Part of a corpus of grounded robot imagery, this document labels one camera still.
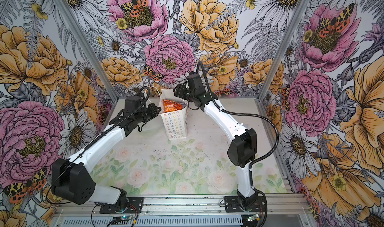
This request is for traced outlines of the orange snack packet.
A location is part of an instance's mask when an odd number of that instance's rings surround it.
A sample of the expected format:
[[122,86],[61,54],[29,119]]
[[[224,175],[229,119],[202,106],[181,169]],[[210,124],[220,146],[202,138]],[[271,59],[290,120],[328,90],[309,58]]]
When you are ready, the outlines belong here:
[[164,106],[165,113],[179,111],[184,108],[182,103],[172,101],[172,100],[167,100],[167,99],[163,100],[163,106]]

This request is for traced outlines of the white paper bag with dots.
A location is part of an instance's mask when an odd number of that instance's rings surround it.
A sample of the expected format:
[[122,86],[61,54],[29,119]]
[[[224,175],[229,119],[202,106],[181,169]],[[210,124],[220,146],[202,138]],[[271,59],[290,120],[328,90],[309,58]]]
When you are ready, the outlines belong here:
[[[160,100],[158,107],[161,107],[160,117],[162,118],[169,140],[186,139],[187,137],[187,101],[175,97],[172,89],[160,90],[155,86],[150,86],[151,90],[159,94]],[[164,112],[163,100],[172,100],[182,103],[184,108],[174,112]]]

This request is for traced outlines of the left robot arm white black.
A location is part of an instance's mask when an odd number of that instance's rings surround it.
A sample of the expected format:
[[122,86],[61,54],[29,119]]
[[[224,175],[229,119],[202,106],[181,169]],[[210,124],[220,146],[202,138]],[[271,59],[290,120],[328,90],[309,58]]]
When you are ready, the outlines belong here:
[[142,94],[128,97],[100,135],[67,159],[57,159],[52,166],[52,193],[77,205],[93,202],[124,210],[128,206],[126,191],[96,184],[91,172],[115,145],[160,114],[161,107],[147,101]]

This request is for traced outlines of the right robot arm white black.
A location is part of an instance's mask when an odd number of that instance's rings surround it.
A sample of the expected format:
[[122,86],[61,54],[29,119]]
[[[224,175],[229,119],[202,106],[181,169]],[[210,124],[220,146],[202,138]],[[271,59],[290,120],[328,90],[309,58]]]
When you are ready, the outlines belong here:
[[196,72],[190,72],[186,84],[178,84],[174,88],[174,95],[194,103],[219,125],[231,141],[227,155],[237,167],[238,202],[242,210],[250,210],[258,199],[251,170],[251,162],[255,160],[257,152],[257,133],[253,129],[247,129],[232,115],[226,113],[217,97],[205,89],[200,75]]

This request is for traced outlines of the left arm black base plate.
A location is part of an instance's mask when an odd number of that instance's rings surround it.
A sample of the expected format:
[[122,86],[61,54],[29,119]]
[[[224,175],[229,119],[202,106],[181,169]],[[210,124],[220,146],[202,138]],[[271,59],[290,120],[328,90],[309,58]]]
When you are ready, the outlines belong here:
[[144,197],[127,197],[122,203],[114,205],[102,204],[100,214],[140,214]]

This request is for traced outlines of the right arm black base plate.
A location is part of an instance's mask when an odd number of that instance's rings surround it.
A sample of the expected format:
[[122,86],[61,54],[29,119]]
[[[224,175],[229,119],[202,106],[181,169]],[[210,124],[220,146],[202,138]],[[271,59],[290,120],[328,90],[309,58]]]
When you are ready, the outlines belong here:
[[267,202],[262,195],[253,195],[245,199],[241,196],[225,196],[224,205],[227,213],[265,213]]

